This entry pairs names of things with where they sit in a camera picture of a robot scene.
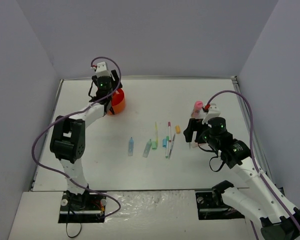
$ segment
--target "red marker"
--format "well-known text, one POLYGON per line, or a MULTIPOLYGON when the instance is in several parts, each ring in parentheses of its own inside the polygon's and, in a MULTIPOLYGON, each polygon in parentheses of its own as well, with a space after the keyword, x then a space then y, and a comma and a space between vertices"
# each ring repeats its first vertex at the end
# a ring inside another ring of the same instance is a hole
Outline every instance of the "red marker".
POLYGON ((168 121, 168 128, 169 128, 169 142, 171 142, 171 122, 168 121))

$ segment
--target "white table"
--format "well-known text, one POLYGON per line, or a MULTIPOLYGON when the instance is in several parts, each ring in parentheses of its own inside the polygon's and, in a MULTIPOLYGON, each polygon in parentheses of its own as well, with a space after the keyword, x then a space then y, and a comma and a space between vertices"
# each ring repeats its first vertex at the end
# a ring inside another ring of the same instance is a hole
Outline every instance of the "white table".
MULTIPOLYGON (((121 211, 105 223, 83 224, 77 240, 255 240, 248 220, 198 220, 193 190, 108 193, 121 202, 121 211)), ((58 223, 61 197, 24 192, 9 240, 69 240, 66 225, 58 223)), ((108 200, 106 213, 116 208, 108 200)), ((78 230, 79 224, 69 224, 70 235, 78 230)))
MULTIPOLYGON (((88 78, 65 80, 53 119, 86 106, 90 84, 88 78)), ((161 145, 168 132, 168 121, 171 121, 172 132, 175 125, 180 125, 183 132, 195 101, 205 103, 219 91, 234 90, 232 80, 124 77, 122 84, 126 98, 124 112, 100 118, 86 131, 82 165, 90 188, 104 191, 210 189, 224 180, 238 188, 247 187, 227 166, 219 173, 212 172, 209 159, 213 154, 198 147, 189 149, 182 133, 176 136, 171 159, 165 158, 165 148, 161 145), (155 138, 155 121, 160 147, 151 150, 148 158, 144 158, 146 142, 155 138), (132 157, 128 156, 130 137, 134 139, 132 157)), ((248 144, 249 134, 237 96, 224 93, 213 103, 218 105, 221 117, 226 119, 227 129, 235 138, 248 144)), ((47 135, 40 161, 62 170, 49 150, 51 135, 52 130, 47 135)), ((215 159, 212 167, 217 168, 220 163, 215 159)), ((63 176, 38 168, 34 191, 65 191, 66 187, 63 176)))

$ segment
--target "pink bottle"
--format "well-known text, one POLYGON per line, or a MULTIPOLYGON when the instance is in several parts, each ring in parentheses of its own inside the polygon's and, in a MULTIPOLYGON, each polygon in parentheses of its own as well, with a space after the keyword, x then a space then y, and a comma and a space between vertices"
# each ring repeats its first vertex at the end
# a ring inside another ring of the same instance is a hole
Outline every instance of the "pink bottle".
POLYGON ((196 101, 193 107, 193 112, 191 113, 192 118, 199 118, 200 111, 202 110, 204 103, 202 101, 196 101))

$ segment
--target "gray wall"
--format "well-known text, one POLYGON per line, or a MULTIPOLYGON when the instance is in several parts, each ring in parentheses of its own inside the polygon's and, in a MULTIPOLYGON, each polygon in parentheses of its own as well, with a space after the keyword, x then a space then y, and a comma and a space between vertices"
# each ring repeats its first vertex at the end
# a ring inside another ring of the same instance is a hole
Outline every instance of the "gray wall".
POLYGON ((17 0, 63 78, 96 56, 124 75, 233 76, 278 0, 17 0))
POLYGON ((279 0, 239 75, 270 169, 300 207, 300 0, 279 0))
POLYGON ((8 238, 21 194, 29 190, 31 145, 48 124, 58 84, 18 3, 0 0, 0 240, 8 238))

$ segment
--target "orange container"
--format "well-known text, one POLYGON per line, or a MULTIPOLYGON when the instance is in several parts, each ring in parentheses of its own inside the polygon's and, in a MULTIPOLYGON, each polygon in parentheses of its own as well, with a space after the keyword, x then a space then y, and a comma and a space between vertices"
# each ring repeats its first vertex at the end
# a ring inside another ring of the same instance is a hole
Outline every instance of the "orange container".
POLYGON ((113 95, 111 105, 114 111, 114 114, 121 113, 126 107, 125 93, 119 88, 113 95))

